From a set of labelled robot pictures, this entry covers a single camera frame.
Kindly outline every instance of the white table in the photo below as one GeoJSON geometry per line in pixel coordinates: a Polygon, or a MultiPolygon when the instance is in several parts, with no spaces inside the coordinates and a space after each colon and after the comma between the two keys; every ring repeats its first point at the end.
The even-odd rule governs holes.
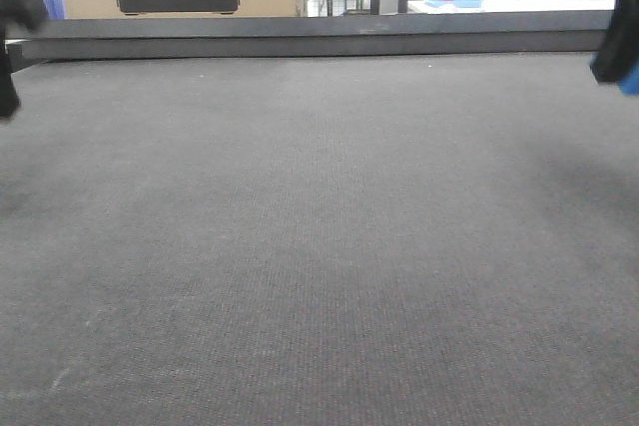
{"type": "Polygon", "coordinates": [[[474,12],[552,12],[567,10],[613,10],[615,0],[484,0],[478,9],[435,8],[423,0],[408,2],[408,10],[420,14],[474,12]]]}

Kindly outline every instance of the dark gray mat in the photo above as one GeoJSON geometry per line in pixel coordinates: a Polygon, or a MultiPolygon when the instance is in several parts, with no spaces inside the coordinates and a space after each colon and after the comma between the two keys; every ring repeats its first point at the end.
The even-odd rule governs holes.
{"type": "Polygon", "coordinates": [[[639,100],[588,60],[18,73],[0,424],[639,424],[639,100]]]}

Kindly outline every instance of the blue tray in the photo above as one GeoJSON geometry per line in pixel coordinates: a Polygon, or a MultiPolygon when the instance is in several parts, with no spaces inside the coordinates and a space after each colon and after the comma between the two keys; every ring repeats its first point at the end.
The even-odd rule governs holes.
{"type": "Polygon", "coordinates": [[[442,5],[454,5],[462,9],[478,9],[482,0],[423,0],[430,7],[441,7],[442,5]]]}

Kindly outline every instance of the gray carpet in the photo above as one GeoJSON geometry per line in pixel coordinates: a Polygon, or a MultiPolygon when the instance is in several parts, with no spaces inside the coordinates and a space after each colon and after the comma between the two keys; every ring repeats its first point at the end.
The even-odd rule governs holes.
{"type": "Polygon", "coordinates": [[[639,99],[588,61],[16,74],[0,424],[639,425],[639,99]]]}

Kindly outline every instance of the table leg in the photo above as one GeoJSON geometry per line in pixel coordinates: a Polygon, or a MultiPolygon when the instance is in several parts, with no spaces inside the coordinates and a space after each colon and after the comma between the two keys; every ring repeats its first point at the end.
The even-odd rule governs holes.
{"type": "Polygon", "coordinates": [[[326,0],[326,15],[332,17],[332,0],[326,0]]]}

